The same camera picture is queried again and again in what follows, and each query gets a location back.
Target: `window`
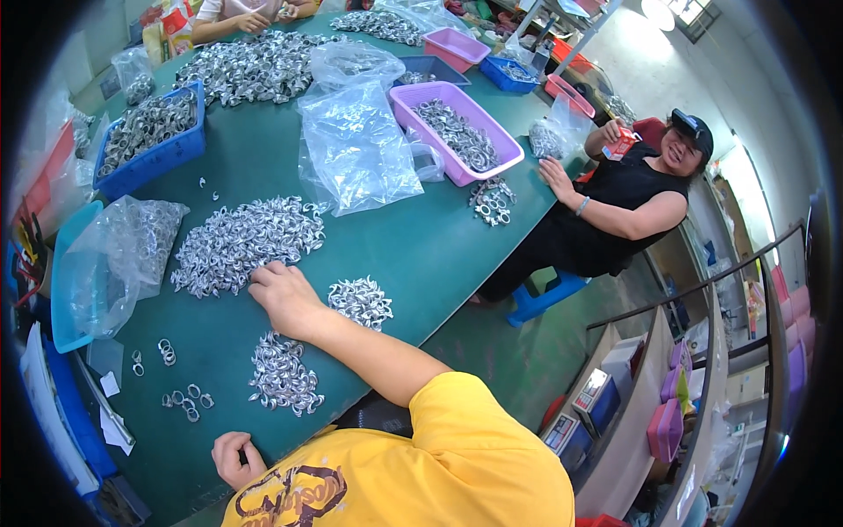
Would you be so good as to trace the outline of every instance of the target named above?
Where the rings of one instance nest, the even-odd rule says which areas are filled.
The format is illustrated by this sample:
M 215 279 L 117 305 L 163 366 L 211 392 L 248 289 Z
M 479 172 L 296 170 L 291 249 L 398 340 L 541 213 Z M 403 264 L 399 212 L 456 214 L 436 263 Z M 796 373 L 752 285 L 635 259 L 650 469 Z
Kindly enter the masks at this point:
M 676 15 L 676 27 L 696 43 L 720 16 L 711 0 L 662 0 Z

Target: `metal ring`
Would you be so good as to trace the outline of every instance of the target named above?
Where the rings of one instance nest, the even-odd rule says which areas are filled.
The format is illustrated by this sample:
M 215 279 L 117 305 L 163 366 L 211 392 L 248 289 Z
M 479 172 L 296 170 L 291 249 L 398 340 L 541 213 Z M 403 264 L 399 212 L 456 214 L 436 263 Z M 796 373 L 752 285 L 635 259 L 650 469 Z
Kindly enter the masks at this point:
M 203 408 L 211 408 L 213 406 L 213 399 L 210 394 L 202 394 L 199 398 L 199 402 L 202 404 Z

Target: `plastic stool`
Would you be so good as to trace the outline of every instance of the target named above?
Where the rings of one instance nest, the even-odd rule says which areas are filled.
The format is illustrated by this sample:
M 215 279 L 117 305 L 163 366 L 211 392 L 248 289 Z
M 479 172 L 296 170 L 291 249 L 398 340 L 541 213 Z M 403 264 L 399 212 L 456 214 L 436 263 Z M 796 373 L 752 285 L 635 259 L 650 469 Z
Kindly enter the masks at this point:
M 547 283 L 544 294 L 533 298 L 523 284 L 515 290 L 513 296 L 518 307 L 507 315 L 507 321 L 512 327 L 521 327 L 524 322 L 542 315 L 553 304 L 568 298 L 591 282 L 591 278 L 580 278 L 570 272 L 555 267 L 553 269 L 556 278 Z

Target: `black pants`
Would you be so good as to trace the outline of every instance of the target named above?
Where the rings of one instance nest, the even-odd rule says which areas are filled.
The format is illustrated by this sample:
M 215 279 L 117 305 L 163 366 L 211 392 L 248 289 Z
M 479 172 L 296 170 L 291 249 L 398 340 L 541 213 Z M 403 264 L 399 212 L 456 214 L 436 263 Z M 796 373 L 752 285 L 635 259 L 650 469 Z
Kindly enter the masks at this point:
M 564 239 L 564 228 L 557 221 L 562 214 L 567 214 L 567 208 L 557 202 L 477 290 L 484 300 L 504 300 L 531 274 L 545 267 L 554 266 L 577 273 L 576 262 Z

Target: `blue plastic basket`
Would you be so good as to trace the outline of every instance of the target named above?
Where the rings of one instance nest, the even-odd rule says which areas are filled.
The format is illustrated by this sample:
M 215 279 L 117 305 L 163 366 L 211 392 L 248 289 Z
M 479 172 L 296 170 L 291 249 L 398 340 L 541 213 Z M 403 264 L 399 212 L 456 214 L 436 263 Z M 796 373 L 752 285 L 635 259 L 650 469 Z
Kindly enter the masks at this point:
M 495 83 L 495 85 L 499 89 L 505 92 L 528 94 L 540 84 L 538 79 L 536 79 L 534 82 L 527 82 L 515 80 L 514 78 L 510 77 L 501 69 L 501 67 L 506 66 L 507 64 L 512 64 L 519 70 L 529 75 L 529 72 L 517 62 L 508 58 L 500 58 L 499 56 L 488 56 L 483 59 L 483 62 L 480 63 L 480 71 L 483 72 L 483 74 L 486 75 L 488 78 L 490 78 L 491 81 Z
M 400 57 L 401 61 L 407 66 L 408 72 L 417 72 L 422 75 L 429 75 L 432 73 L 436 76 L 436 80 L 442 80 L 446 83 L 451 83 L 456 86 L 470 86 L 471 81 L 462 73 L 453 69 L 450 64 L 435 55 L 410 55 Z M 392 83 L 393 86 L 403 86 L 400 80 Z
M 56 235 L 56 249 L 53 251 L 51 277 L 50 318 L 52 319 L 53 343 L 59 353 L 71 352 L 88 345 L 94 338 L 76 329 L 70 311 L 70 298 L 76 287 L 74 259 L 77 253 L 67 254 L 76 238 L 102 212 L 102 202 L 90 202 L 77 210 L 59 229 Z
M 165 172 L 169 172 L 180 164 L 198 158 L 205 153 L 205 90 L 201 81 L 190 83 L 184 88 L 173 90 L 164 97 L 173 97 L 184 93 L 187 89 L 196 92 L 196 124 L 190 129 L 177 134 L 163 143 L 159 143 L 146 152 L 135 156 L 126 164 L 107 175 L 99 178 L 99 169 L 105 158 L 105 144 L 111 131 L 123 120 L 111 123 L 108 132 L 99 145 L 97 164 L 94 167 L 94 189 L 103 193 L 109 201 L 129 194 L 149 181 L 154 180 Z

